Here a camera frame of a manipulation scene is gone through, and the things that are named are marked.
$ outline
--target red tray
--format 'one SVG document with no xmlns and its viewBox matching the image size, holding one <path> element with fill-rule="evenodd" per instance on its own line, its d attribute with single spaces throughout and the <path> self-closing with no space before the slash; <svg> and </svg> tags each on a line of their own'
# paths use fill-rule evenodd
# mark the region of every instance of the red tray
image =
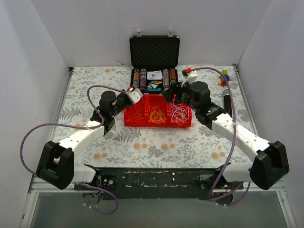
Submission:
<svg viewBox="0 0 304 228">
<path fill-rule="evenodd" d="M 131 127 L 191 127 L 192 111 L 184 103 L 178 106 L 187 107 L 188 120 L 182 122 L 171 118 L 171 104 L 168 104 L 162 95 L 145 94 L 141 100 L 124 111 L 124 125 Z M 166 115 L 162 123 L 150 121 L 150 110 L 154 107 L 159 108 Z"/>
</svg>

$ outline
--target leaf pattern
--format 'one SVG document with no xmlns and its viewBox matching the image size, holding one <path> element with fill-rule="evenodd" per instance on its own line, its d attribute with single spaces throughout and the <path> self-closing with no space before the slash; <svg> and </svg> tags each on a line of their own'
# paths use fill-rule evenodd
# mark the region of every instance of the leaf pattern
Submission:
<svg viewBox="0 0 304 228">
<path fill-rule="evenodd" d="M 193 68 L 177 67 L 179 81 L 184 80 L 181 71 L 186 67 Z M 215 68 L 228 71 L 237 121 L 245 128 L 253 130 L 233 67 Z M 127 88 L 130 85 L 131 70 L 129 66 L 75 67 L 59 123 L 85 125 L 93 113 L 86 97 L 88 87 L 102 84 L 118 89 Z M 223 106 L 222 92 L 226 88 L 218 85 L 218 75 L 211 70 L 198 71 L 198 75 L 197 80 L 208 84 L 212 101 Z M 90 91 L 96 106 L 104 91 L 106 89 L 102 88 Z M 230 151 L 231 142 L 201 125 L 195 115 L 191 128 L 188 129 L 125 127 L 123 117 L 123 113 L 117 115 L 111 131 L 80 152 L 75 163 L 97 167 L 215 168 L 225 162 Z M 74 129 L 56 127 L 53 140 L 57 142 L 73 133 Z M 231 162 L 248 161 L 248 157 L 239 148 L 235 148 Z"/>
</svg>

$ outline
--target white wall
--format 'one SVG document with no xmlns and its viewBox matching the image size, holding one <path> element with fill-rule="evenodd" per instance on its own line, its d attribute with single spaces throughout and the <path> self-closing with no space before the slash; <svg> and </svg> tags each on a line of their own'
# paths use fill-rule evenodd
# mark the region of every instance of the white wall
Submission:
<svg viewBox="0 0 304 228">
<path fill-rule="evenodd" d="M 0 227 L 19 227 L 31 174 L 19 147 L 32 127 L 54 121 L 68 68 L 30 0 L 0 0 Z M 50 128 L 25 145 L 36 169 Z"/>
<path fill-rule="evenodd" d="M 239 63 L 260 135 L 286 146 L 284 181 L 298 227 L 304 227 L 303 22 L 303 0 L 272 0 Z"/>
<path fill-rule="evenodd" d="M 130 65 L 129 36 L 180 35 L 179 64 L 238 63 L 270 0 L 32 0 L 70 67 Z"/>
</svg>

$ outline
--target case lid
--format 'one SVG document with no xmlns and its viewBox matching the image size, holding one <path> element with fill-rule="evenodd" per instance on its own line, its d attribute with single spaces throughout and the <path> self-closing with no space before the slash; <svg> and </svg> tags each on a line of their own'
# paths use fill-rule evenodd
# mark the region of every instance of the case lid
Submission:
<svg viewBox="0 0 304 228">
<path fill-rule="evenodd" d="M 179 36 L 131 36 L 132 66 L 177 66 L 179 59 Z"/>
</svg>

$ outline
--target black microphone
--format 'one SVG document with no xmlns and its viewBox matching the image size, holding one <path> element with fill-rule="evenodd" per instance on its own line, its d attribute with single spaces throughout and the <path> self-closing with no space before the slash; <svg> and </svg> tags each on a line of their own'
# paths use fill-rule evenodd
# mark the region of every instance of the black microphone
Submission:
<svg viewBox="0 0 304 228">
<path fill-rule="evenodd" d="M 231 98 L 229 95 L 229 90 L 227 89 L 224 90 L 223 98 L 224 98 L 224 109 L 232 117 Z"/>
</svg>

